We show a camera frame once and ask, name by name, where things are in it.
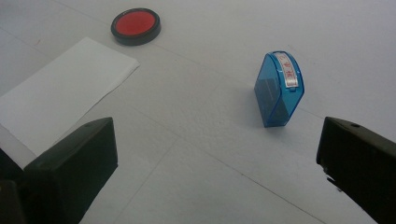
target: table surface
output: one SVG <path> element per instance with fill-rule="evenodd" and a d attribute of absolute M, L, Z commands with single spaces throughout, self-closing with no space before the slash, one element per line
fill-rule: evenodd
<path fill-rule="evenodd" d="M 162 31 L 110 33 L 147 7 Z M 113 117 L 120 167 L 81 223 L 374 223 L 315 158 L 325 117 L 396 141 L 395 1 L 0 0 L 0 95 L 87 36 L 141 66 L 78 123 Z M 253 87 L 285 50 L 305 95 L 264 129 Z"/>

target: self-inking stamp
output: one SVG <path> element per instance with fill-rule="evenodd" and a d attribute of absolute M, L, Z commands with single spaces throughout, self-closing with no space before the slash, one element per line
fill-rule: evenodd
<path fill-rule="evenodd" d="M 297 62 L 285 51 L 267 53 L 254 91 L 264 127 L 285 126 L 304 95 Z"/>

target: white surface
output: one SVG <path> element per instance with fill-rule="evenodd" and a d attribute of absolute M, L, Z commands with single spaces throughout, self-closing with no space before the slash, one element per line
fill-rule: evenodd
<path fill-rule="evenodd" d="M 396 141 L 395 1 L 5 2 L 29 22 L 0 12 L 15 37 L 0 47 L 2 82 L 22 82 L 84 36 L 141 63 L 74 127 L 112 116 L 120 155 L 81 223 L 374 223 L 315 157 L 326 116 Z M 133 48 L 109 27 L 132 7 L 163 26 Z M 300 65 L 305 95 L 286 127 L 264 129 L 253 86 L 278 49 Z"/>
<path fill-rule="evenodd" d="M 138 65 L 86 37 L 0 97 L 0 123 L 39 156 Z"/>

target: white paper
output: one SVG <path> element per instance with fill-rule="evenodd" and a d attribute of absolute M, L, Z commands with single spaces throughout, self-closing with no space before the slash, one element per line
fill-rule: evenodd
<path fill-rule="evenodd" d="M 39 156 L 138 66 L 86 37 L 3 95 L 0 123 Z"/>

